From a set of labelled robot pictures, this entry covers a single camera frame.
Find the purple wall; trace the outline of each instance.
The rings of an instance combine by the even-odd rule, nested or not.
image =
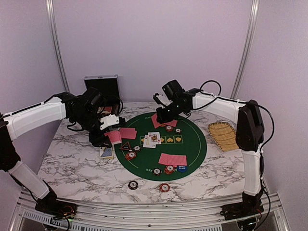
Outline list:
[[[21,109],[64,91],[52,48],[45,1],[0,1],[0,111]],[[14,141],[17,152],[38,171],[57,123]],[[7,230],[20,187],[0,171],[0,229]]]
[[[257,29],[241,99],[256,99],[275,119],[276,132],[265,146],[265,178],[278,192],[293,231],[308,226],[308,4],[260,2]],[[271,131],[266,121],[267,135]]]
[[[55,0],[70,89],[119,74],[125,101],[152,101],[175,78],[187,90],[216,79],[230,96],[250,9],[247,0]]]

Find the white marble surface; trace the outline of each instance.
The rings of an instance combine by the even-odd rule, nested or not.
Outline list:
[[[125,103],[121,114],[126,120],[154,112],[155,103]],[[207,154],[191,175],[166,182],[169,192],[160,192],[162,182],[139,178],[127,171],[117,157],[103,161],[99,149],[89,143],[88,133],[72,132],[64,120],[44,157],[38,175],[61,198],[109,203],[158,203],[198,200],[241,193],[244,188],[244,163],[240,150],[222,152],[212,140],[207,126],[216,121],[230,122],[202,111],[194,111],[190,120],[204,133]],[[128,182],[136,180],[138,189]]]

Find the wicker basket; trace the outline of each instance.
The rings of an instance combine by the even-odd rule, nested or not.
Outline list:
[[[213,140],[223,152],[238,149],[235,142],[235,129],[226,122],[216,122],[208,125],[208,131]]]

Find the poker table mat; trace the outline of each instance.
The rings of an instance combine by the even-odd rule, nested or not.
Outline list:
[[[154,128],[152,123],[154,113],[145,113],[138,115],[126,122],[126,128],[135,128],[137,136],[135,140],[122,139],[122,144],[115,145],[115,153],[120,163],[134,175],[154,181],[170,181],[186,177],[197,170],[205,159],[207,145],[202,131],[190,120],[183,119],[180,116],[177,128],[182,130],[181,134],[167,132],[165,127]],[[143,148],[143,138],[148,132],[159,132],[162,144],[156,145],[156,148]],[[129,142],[131,148],[135,145],[141,147],[141,151],[136,152],[137,156],[132,160],[127,160],[125,155],[128,151],[120,150],[120,147]],[[164,172],[165,165],[158,163],[161,153],[186,155],[187,171],[178,172],[177,169],[170,175]],[[156,176],[153,174],[154,168],[160,168],[162,174]]]

